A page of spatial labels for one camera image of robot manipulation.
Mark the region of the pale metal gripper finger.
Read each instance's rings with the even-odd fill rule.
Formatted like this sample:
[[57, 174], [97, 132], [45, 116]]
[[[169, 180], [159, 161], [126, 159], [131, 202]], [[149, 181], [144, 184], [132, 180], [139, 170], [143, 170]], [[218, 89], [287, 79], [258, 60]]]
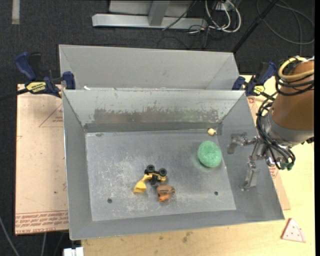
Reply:
[[236, 147], [244, 147], [248, 145], [253, 145], [258, 141], [258, 138], [255, 136], [252, 139], [249, 139], [246, 132], [243, 133], [233, 133], [231, 134], [231, 142], [227, 146], [227, 153], [233, 154]]
[[242, 191], [248, 191], [257, 186], [260, 169], [256, 167], [255, 162], [248, 162], [246, 165], [246, 175], [243, 184], [241, 185]]

